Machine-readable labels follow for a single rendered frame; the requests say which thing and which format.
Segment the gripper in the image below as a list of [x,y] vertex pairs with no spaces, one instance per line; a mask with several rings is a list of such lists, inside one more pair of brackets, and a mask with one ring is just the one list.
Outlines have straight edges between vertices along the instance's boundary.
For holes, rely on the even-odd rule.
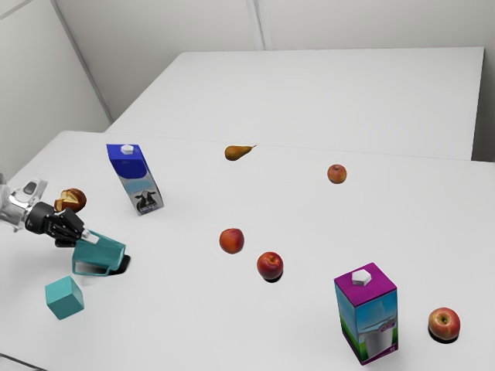
[[98,237],[84,227],[84,222],[71,209],[57,213],[46,203],[35,204],[26,217],[25,227],[34,234],[46,234],[57,247],[75,245],[78,240],[96,244]]

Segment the teal faceted mug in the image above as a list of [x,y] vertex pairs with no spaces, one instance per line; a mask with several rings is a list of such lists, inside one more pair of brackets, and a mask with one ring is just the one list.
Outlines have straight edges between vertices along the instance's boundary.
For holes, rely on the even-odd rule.
[[72,271],[79,275],[108,276],[117,271],[126,246],[92,230],[85,230],[72,255]]

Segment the brown bread roll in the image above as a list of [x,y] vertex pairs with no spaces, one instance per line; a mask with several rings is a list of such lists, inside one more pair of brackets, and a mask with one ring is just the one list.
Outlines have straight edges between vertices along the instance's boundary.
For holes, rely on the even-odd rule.
[[54,209],[57,212],[70,209],[74,213],[80,212],[87,204],[87,197],[83,191],[76,188],[64,189],[60,197],[54,202]]

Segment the teal cube block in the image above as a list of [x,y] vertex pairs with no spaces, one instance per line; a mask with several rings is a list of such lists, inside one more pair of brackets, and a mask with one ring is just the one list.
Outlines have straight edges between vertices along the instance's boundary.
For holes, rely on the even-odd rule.
[[46,285],[45,297],[47,307],[59,320],[84,310],[83,293],[71,276]]

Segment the blue milk carton with cow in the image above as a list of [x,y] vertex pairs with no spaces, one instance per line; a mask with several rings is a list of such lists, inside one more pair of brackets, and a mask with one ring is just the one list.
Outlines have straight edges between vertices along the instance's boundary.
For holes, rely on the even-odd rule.
[[138,215],[164,206],[161,192],[139,145],[106,144],[109,161]]

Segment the orange-red peach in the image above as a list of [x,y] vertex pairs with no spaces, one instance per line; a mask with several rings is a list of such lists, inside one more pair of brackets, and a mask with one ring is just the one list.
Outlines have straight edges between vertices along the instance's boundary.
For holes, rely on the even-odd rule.
[[238,228],[229,228],[221,232],[220,248],[228,254],[237,254],[244,247],[244,234]]

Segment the brown pear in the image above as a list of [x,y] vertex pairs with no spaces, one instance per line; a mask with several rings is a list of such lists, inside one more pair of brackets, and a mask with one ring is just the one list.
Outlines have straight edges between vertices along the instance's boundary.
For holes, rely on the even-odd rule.
[[224,149],[224,157],[226,160],[234,162],[251,152],[251,150],[255,147],[256,145],[229,145]]

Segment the dark red apple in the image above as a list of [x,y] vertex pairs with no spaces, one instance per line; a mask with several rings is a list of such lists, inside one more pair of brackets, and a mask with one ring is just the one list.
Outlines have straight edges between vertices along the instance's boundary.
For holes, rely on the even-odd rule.
[[265,252],[257,260],[257,269],[265,280],[278,279],[284,270],[283,259],[276,252]]

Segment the small orange-red apple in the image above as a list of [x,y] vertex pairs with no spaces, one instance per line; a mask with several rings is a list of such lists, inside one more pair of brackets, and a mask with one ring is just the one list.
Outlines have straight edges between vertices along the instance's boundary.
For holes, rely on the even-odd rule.
[[342,184],[347,179],[347,170],[341,164],[333,164],[327,170],[327,178],[332,184]]

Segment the purple milk carton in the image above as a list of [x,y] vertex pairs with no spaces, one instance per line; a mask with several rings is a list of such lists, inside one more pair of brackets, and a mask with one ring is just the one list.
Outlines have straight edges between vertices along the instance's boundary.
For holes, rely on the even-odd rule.
[[334,279],[344,338],[361,365],[398,350],[398,289],[374,263]]

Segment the red-yellow apple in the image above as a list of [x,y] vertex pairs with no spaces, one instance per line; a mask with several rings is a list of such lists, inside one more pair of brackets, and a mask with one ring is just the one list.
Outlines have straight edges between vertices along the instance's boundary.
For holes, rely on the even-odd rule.
[[428,330],[437,339],[452,341],[459,336],[460,329],[460,317],[451,308],[437,308],[428,316]]

